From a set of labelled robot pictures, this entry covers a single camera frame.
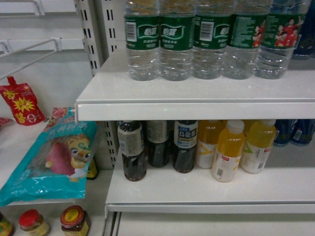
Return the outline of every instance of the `bottle label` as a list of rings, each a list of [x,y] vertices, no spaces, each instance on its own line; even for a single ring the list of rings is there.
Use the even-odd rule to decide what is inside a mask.
[[[160,46],[167,50],[184,51],[192,48],[194,17],[160,17]]]
[[[180,124],[175,121],[174,125],[174,143],[179,148],[192,148],[197,143],[198,122],[192,125]]]
[[[233,29],[227,44],[245,49],[259,47],[265,20],[266,15],[232,15]]]
[[[294,47],[305,14],[269,14],[261,45],[271,48]]]
[[[231,19],[231,16],[196,15],[193,45],[204,49],[225,48]]]
[[[125,16],[127,48],[150,50],[158,47],[158,16]]]
[[[196,163],[199,167],[212,167],[216,146],[216,144],[206,144],[200,140],[197,141]]]
[[[168,139],[166,120],[147,121],[147,137],[152,143],[164,143]]]
[[[137,156],[144,150],[142,128],[126,132],[118,128],[119,147],[126,156]]]
[[[240,159],[241,156],[225,156],[216,149],[212,167],[213,176],[222,182],[230,182],[234,179]]]
[[[260,148],[246,142],[241,159],[242,167],[250,173],[261,172],[265,167],[271,148]]]

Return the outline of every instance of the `bottle cap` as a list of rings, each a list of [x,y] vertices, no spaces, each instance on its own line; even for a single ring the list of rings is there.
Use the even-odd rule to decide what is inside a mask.
[[[244,130],[244,122],[240,119],[229,119],[226,123],[226,129],[233,134],[240,134]]]
[[[266,126],[272,126],[276,123],[276,119],[261,119],[259,122]]]
[[[39,220],[39,213],[35,209],[25,211],[19,219],[19,224],[22,229],[32,227]]]

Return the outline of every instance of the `glass jar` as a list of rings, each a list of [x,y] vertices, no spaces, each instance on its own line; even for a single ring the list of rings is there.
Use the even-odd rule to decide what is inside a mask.
[[[78,205],[70,206],[64,210],[60,221],[61,229],[66,236],[86,236],[91,226],[87,212]]]
[[[35,209],[25,211],[20,216],[19,224],[30,236],[47,236],[51,230],[43,216]]]

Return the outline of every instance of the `yellow drink bottle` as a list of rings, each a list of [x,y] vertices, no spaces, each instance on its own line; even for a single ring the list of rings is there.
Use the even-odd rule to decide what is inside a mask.
[[[201,120],[198,126],[196,165],[208,169],[212,167],[219,134],[222,131],[220,120]]]
[[[221,182],[234,179],[245,144],[244,122],[228,120],[226,128],[219,135],[211,173]]]
[[[257,174],[264,169],[277,133],[275,123],[275,119],[262,119],[252,125],[241,158],[245,171]]]

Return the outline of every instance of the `plastic packaging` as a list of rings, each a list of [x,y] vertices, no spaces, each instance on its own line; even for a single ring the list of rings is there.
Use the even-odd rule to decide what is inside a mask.
[[[175,121],[173,167],[180,173],[188,173],[194,168],[197,133],[198,121]]]
[[[235,1],[233,29],[226,47],[222,74],[231,79],[247,79],[253,74],[255,59],[265,31],[271,0]]]
[[[279,79],[287,70],[309,0],[273,0],[254,69],[255,76]]]
[[[166,120],[148,120],[148,160],[153,167],[163,167],[168,162],[168,130]]]
[[[44,217],[35,209],[25,211],[19,218],[19,224],[29,236],[47,236],[51,230]]]
[[[158,1],[126,0],[125,29],[131,78],[147,81],[159,75]]]
[[[190,76],[194,27],[194,0],[160,3],[160,73],[171,81]]]
[[[262,119],[252,125],[241,158],[245,171],[257,174],[264,169],[277,133],[275,123],[275,119]]]
[[[212,167],[219,134],[222,131],[220,120],[200,120],[198,126],[196,165],[208,169]]]
[[[230,182],[235,177],[245,144],[243,130],[244,122],[228,120],[226,128],[219,135],[211,169],[212,176],[218,181]]]
[[[123,156],[125,177],[131,181],[142,180],[147,169],[141,123],[137,120],[124,120],[118,127],[118,140]]]
[[[215,79],[221,75],[233,0],[197,0],[194,27],[192,75]]]

